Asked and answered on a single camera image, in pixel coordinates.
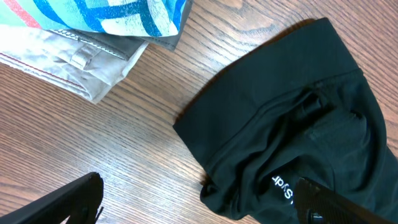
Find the black object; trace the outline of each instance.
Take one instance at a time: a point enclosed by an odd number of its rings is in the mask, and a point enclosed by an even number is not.
[[[99,173],[90,172],[48,195],[0,218],[0,224],[94,224],[103,198]]]
[[[392,223],[308,178],[300,178],[294,188],[294,207],[301,224]]]
[[[328,19],[221,71],[174,124],[211,181],[201,201],[239,220],[296,224],[308,177],[398,222],[398,162],[363,71]]]

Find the striped fabric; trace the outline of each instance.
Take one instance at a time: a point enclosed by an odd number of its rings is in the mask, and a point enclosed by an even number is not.
[[[114,35],[177,35],[186,0],[0,0],[0,23]]]

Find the folded clothing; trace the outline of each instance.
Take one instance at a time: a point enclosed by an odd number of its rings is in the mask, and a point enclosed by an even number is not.
[[[298,223],[292,190],[308,177],[398,222],[381,110],[328,19],[232,64],[174,129],[210,176],[200,197],[217,214]]]
[[[141,39],[123,39],[125,54],[46,30],[0,25],[0,62],[23,70],[97,103],[127,76],[145,48]]]
[[[0,24],[167,37],[180,30],[186,0],[3,0]]]
[[[174,50],[181,38],[185,23],[187,22],[189,13],[191,11],[193,0],[187,0],[182,11],[180,31],[177,35],[168,37],[125,37],[104,33],[87,32],[81,30],[52,30],[57,34],[64,37],[72,38],[75,40],[84,41],[92,45],[98,46],[108,53],[113,54],[120,58],[128,58],[130,55],[129,49],[126,48],[131,39],[142,39],[153,44],[157,44],[169,50]]]

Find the stitching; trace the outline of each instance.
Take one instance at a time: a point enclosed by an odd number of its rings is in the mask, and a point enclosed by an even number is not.
[[[103,50],[103,51],[105,51],[105,52],[107,52],[107,53],[109,53],[109,54],[111,54],[113,56],[116,56],[116,57],[118,57],[120,59],[126,60],[126,58],[129,58],[128,55],[124,54],[122,51],[116,53],[116,51],[119,51],[118,49],[116,49],[116,48],[114,48],[114,47],[112,47],[112,46],[110,46],[110,45],[108,45],[108,44],[106,44],[106,43],[104,43],[104,42],[102,42],[100,40],[97,40],[95,38],[89,37],[89,36],[87,36],[87,35],[85,35],[85,34],[83,34],[81,32],[78,32],[78,33],[82,37],[79,36],[79,35],[76,35],[76,34],[72,34],[69,31],[62,30],[62,29],[60,29],[60,30],[52,30],[52,32],[58,33],[58,34],[60,34],[60,35],[62,35],[64,37],[71,38],[73,40],[82,41],[83,43],[90,44],[90,45],[92,45],[94,47],[97,47],[97,48],[99,48],[99,49],[101,49],[101,50]],[[100,46],[100,45],[94,43],[93,41],[90,41],[90,39],[96,40],[100,44],[104,44],[105,47]]]
[[[95,37],[87,36],[86,34],[83,34],[83,33],[79,32],[79,31],[77,31],[77,30],[74,30],[74,32],[79,33],[80,35],[84,35],[84,36],[85,36],[86,38],[88,38],[88,39],[89,39],[89,38],[94,39],[94,40],[98,41],[99,43],[101,43],[101,44],[103,44],[103,45],[105,45],[105,46],[107,46],[107,47],[113,49],[113,51],[119,51],[119,52],[122,53],[126,58],[129,58],[129,55],[128,55],[127,53],[125,53],[124,51],[118,49],[117,47],[110,46],[109,44],[103,42],[102,40],[98,40],[98,39],[96,39]]]
[[[75,67],[79,67],[80,70],[84,70],[86,67],[86,65],[83,66],[80,62],[77,62],[73,57],[70,59],[70,62],[74,63],[74,65],[73,64],[72,65]]]
[[[188,2],[189,2],[190,4],[193,4],[193,0],[188,0]],[[148,38],[148,39],[151,39],[151,40],[153,40],[153,41],[155,41],[155,42],[160,42],[160,43],[163,43],[163,44],[172,46],[172,47],[174,47],[174,48],[177,47],[177,44],[171,44],[171,43],[165,42],[165,41],[163,41],[163,40],[159,40],[159,38],[155,38],[155,37],[147,37],[147,38]]]
[[[51,77],[58,78],[59,80],[62,80],[62,81],[64,81],[64,82],[67,82],[67,83],[69,83],[69,84],[72,84],[72,85],[75,85],[75,86],[77,86],[77,87],[80,87],[80,88],[84,89],[84,88],[83,88],[81,85],[79,85],[79,84],[76,84],[76,83],[71,82],[71,81],[69,81],[69,80],[60,78],[60,77],[58,77],[58,76],[56,76],[56,75],[53,75],[53,74],[51,74],[51,73],[49,73],[49,72],[40,70],[40,69],[35,68],[35,67],[33,67],[33,66],[30,66],[30,65],[28,65],[28,64],[26,64],[26,63],[24,63],[24,62],[21,62],[21,61],[18,60],[18,59],[12,58],[12,57],[10,57],[10,56],[8,56],[8,55],[5,55],[5,54],[3,54],[3,53],[0,53],[0,55],[3,55],[3,56],[5,56],[5,57],[7,57],[7,58],[9,58],[9,59],[11,59],[11,60],[15,60],[15,61],[17,61],[17,62],[19,62],[19,63],[21,63],[21,64],[23,64],[23,65],[25,65],[25,66],[28,66],[28,67],[33,68],[33,69],[35,69],[35,70],[38,70],[38,71],[40,71],[40,72],[42,72],[42,73],[46,73],[47,75],[50,75]]]

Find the white fabric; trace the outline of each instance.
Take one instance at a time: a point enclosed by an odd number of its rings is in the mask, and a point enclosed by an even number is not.
[[[79,94],[93,103],[129,73],[145,48],[128,60],[96,47],[28,27],[0,25],[0,62]]]

